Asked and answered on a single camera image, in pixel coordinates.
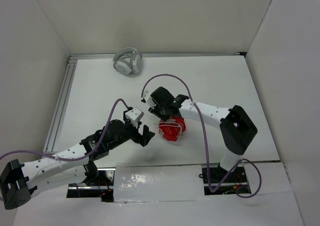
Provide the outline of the red headphones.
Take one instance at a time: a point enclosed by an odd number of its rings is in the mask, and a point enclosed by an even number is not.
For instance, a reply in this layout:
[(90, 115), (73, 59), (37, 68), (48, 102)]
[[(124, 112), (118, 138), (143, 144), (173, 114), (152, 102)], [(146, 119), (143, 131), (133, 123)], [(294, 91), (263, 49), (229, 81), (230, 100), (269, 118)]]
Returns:
[(160, 120), (157, 124), (158, 133), (167, 141), (176, 142), (186, 130), (185, 120), (181, 117), (172, 117), (167, 121)]

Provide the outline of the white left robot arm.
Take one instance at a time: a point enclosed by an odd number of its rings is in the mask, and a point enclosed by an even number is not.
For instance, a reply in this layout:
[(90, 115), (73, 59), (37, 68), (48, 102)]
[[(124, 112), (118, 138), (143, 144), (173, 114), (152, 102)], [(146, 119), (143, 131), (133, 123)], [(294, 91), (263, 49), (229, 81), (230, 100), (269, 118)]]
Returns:
[(7, 163), (0, 175), (0, 194), (5, 209), (18, 208), (55, 187), (97, 183), (96, 160), (108, 156), (111, 150), (127, 141), (146, 146), (155, 136), (147, 125), (142, 125), (142, 116), (140, 113), (134, 119), (129, 111), (125, 111), (123, 120), (111, 120), (69, 149), (32, 162), (20, 163), (15, 159)]

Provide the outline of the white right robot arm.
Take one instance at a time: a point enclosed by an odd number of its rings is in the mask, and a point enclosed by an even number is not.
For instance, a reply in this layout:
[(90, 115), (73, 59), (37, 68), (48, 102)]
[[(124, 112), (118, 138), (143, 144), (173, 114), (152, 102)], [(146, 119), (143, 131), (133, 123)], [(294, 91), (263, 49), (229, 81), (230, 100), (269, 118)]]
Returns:
[(149, 112), (163, 121), (190, 119), (220, 130), (226, 152), (218, 164), (218, 176), (224, 182), (235, 177), (233, 166), (239, 162), (257, 134), (257, 127), (241, 106), (216, 107), (197, 102), (191, 95), (173, 96), (164, 87), (158, 87), (152, 93), (144, 91), (141, 100), (149, 105)]

